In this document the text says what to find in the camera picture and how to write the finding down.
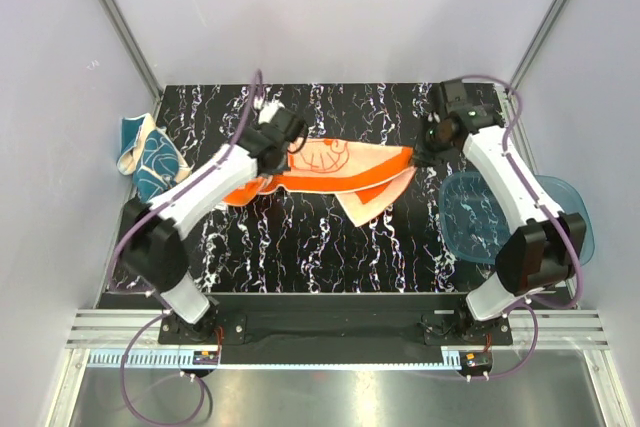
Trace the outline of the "orange cartoon print towel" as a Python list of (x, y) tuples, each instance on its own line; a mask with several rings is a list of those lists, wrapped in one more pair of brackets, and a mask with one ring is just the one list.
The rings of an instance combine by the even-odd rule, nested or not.
[(257, 196), (284, 189), (289, 193), (333, 195), (346, 217), (362, 226), (392, 205), (408, 188), (416, 167), (414, 149), (342, 139), (311, 139), (288, 155), (289, 169), (256, 178), (224, 198), (243, 207)]

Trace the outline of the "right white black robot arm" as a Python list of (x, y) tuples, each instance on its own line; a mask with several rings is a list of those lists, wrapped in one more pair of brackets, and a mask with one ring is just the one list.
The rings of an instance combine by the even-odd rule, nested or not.
[(437, 121), (422, 118), (412, 156), (415, 166), (426, 167), (458, 150), (486, 182), (509, 227), (493, 273), (455, 310), (453, 330), (470, 344), (529, 298), (582, 276), (587, 222), (543, 189), (512, 146), (510, 130), (493, 107), (464, 106)]

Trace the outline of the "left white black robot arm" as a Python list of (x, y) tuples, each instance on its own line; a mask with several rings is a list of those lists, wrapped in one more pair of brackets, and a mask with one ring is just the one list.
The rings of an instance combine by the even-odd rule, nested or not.
[(249, 182), (289, 170), (289, 147), (304, 143), (307, 122), (279, 103), (264, 107), (254, 127), (243, 127), (205, 165), (149, 202), (122, 209), (114, 261), (141, 277), (163, 310), (196, 343), (215, 333), (217, 305), (189, 272), (184, 240), (213, 207)]

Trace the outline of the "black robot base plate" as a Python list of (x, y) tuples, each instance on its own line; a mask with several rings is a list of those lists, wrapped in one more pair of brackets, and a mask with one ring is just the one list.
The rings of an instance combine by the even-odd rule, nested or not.
[(424, 368), (444, 347), (498, 349), (513, 343), (509, 323), (480, 327), (460, 313), (456, 293), (218, 294), (217, 311), (201, 335), (176, 317), (164, 320), (159, 342), (220, 347), (229, 368)]

